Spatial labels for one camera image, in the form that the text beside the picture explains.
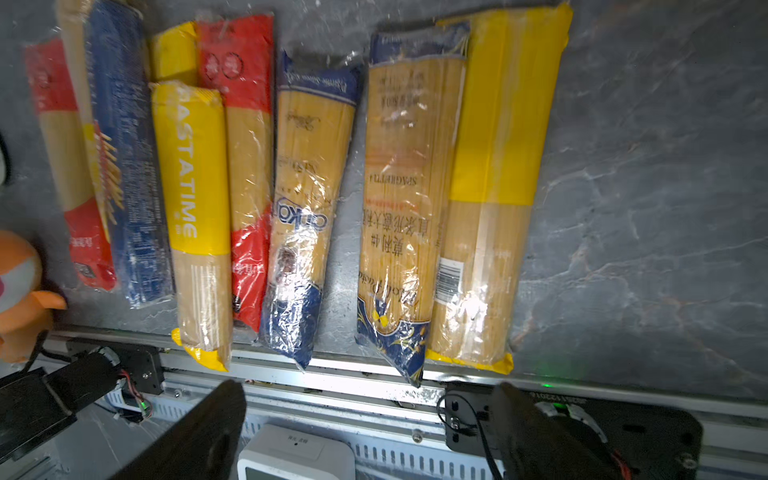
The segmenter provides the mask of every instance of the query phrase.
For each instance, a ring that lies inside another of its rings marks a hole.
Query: white barcode
[[[458,294],[462,285],[464,263],[447,258],[440,258],[437,268],[437,287],[435,288],[435,300],[443,305],[458,301]]]

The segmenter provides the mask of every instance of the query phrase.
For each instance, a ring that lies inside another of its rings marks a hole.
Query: red pasta package
[[[80,281],[115,285],[112,255],[88,173],[88,158],[60,38],[25,49],[27,76],[58,202],[69,226],[69,254]]]
[[[198,22],[200,86],[227,115],[235,319],[259,330],[270,252],[273,16]]]

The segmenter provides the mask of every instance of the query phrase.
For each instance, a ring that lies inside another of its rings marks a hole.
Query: orange plush toy
[[[40,257],[32,245],[0,230],[0,360],[26,362],[38,333],[53,326],[49,309],[67,308],[61,295],[37,290],[41,275]]]

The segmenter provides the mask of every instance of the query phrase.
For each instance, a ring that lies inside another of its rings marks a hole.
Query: spaghetti package
[[[88,173],[78,106],[60,38],[25,49],[27,76],[58,202],[69,226],[69,254],[80,281],[112,290],[114,268]]]
[[[56,21],[61,28],[69,77],[77,100],[81,135],[84,138],[88,173],[98,208],[101,226],[107,242],[110,241],[107,214],[104,206],[104,186],[101,182],[99,155],[96,151],[94,118],[91,109],[91,89],[88,86],[88,68],[85,64],[85,21],[91,13],[94,0],[55,0]]]
[[[187,22],[152,37],[152,81],[178,80],[197,86],[197,26]]]
[[[199,363],[226,371],[232,342],[227,129],[216,90],[154,87],[152,114],[174,258],[179,332]]]
[[[469,24],[371,41],[358,341],[419,386]]]
[[[114,269],[138,308],[174,293],[141,15],[97,0],[85,34]]]
[[[227,116],[233,311],[258,331],[272,203],[272,15],[198,22],[200,86],[219,90]]]
[[[512,304],[572,15],[562,4],[448,21],[469,20],[472,36],[430,359],[512,369]]]
[[[283,54],[278,88],[270,274],[260,338],[306,368],[360,82],[356,68],[303,67]]]

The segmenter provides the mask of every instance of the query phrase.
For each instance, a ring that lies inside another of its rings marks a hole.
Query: gray marble surface
[[[146,0],[147,28],[204,9],[276,12],[279,46],[360,53],[381,24],[514,2]],[[574,0],[510,344],[517,374],[768,399],[768,2]],[[169,333],[175,303],[130,310],[78,285],[21,45],[50,0],[0,5],[0,228],[31,240],[60,321]],[[353,342],[364,115],[328,259],[316,349]],[[237,330],[236,340],[253,334]]]

